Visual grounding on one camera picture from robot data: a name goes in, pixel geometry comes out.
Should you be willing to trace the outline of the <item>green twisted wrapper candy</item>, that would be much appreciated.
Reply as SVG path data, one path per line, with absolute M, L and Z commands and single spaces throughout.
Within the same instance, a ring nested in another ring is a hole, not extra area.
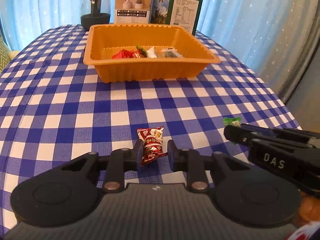
M 236 117 L 236 118 L 228 118 L 224 117 L 223 118 L 223 125 L 226 127 L 228 125 L 231 126 L 240 126 L 241 125 L 241 117 Z

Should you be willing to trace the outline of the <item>red white patterned candy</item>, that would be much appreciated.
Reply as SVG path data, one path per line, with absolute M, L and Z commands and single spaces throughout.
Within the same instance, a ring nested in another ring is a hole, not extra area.
M 149 165 L 157 158 L 167 155 L 163 152 L 163 132 L 164 126 L 137 129 L 138 138 L 143 141 L 141 166 Z

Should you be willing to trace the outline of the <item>red candy wrapper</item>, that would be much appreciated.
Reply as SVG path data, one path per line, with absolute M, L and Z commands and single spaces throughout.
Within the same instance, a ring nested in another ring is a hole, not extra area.
M 126 50 L 122 49 L 119 52 L 115 53 L 112 56 L 112 59 L 126 59 L 126 58 L 131 58 L 133 55 L 134 51 L 133 50 Z

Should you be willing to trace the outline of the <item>blue white checkered tablecloth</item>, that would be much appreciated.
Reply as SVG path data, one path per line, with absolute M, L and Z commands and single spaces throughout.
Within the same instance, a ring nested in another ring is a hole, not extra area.
M 1 74 L 1 234 L 16 225 L 10 194 L 17 184 L 89 151 L 131 148 L 137 129 L 164 127 L 163 140 L 202 155 L 246 160 L 227 141 L 223 119 L 298 128 L 283 102 L 218 42 L 197 38 L 220 58 L 195 78 L 103 83 L 83 63 L 88 34 L 78 25 L 49 29 Z

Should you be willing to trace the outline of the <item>grey curtain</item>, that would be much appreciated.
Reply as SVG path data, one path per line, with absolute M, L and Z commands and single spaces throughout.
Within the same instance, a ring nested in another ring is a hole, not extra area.
M 287 102 L 298 85 L 319 39 L 319 0 L 274 0 L 274 41 L 259 76 Z

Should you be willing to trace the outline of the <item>clear sesame bar packet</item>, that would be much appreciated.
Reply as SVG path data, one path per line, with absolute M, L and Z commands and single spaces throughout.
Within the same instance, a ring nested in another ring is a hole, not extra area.
M 164 48 L 161 50 L 160 57 L 179 58 L 183 56 L 175 48 Z

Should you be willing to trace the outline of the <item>orange plastic tray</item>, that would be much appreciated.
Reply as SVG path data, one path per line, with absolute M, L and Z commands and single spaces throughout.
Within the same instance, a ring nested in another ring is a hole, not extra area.
M 101 24 L 89 30 L 83 62 L 109 83 L 195 77 L 220 59 L 181 27 Z

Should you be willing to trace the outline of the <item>red gold candy packet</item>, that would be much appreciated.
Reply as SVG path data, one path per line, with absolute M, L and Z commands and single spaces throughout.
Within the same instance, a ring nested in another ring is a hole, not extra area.
M 132 53 L 132 57 L 137 59 L 146 58 L 148 57 L 148 53 L 143 47 L 136 46 L 136 50 Z

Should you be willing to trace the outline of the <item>blue star curtain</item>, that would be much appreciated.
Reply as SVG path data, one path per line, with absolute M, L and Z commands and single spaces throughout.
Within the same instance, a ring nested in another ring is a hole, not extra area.
M 21 50 L 50 28 L 80 22 L 82 0 L 1 0 L 3 37 Z M 274 0 L 203 0 L 197 29 L 258 72 L 274 41 Z

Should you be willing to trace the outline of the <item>green milk carton box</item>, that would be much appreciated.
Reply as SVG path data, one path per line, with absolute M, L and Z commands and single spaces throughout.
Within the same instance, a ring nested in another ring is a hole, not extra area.
M 195 35 L 203 0 L 152 0 L 150 22 L 176 25 Z

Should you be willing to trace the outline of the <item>dark glass humidifier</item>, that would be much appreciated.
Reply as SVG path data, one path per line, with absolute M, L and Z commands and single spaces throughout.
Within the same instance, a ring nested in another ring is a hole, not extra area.
M 80 21 L 86 31 L 93 25 L 109 24 L 110 18 L 110 0 L 82 0 Z

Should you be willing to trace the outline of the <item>white humidifier product box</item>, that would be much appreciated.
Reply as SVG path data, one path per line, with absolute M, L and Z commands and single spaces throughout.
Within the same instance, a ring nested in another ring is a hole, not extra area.
M 148 24 L 152 0 L 115 0 L 115 24 Z

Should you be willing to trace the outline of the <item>green chevron cushion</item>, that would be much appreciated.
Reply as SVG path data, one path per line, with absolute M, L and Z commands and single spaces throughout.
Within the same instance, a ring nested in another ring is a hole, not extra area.
M 3 38 L 0 37 L 0 72 L 2 72 L 7 67 L 10 61 L 11 59 L 8 55 L 8 48 L 5 45 Z

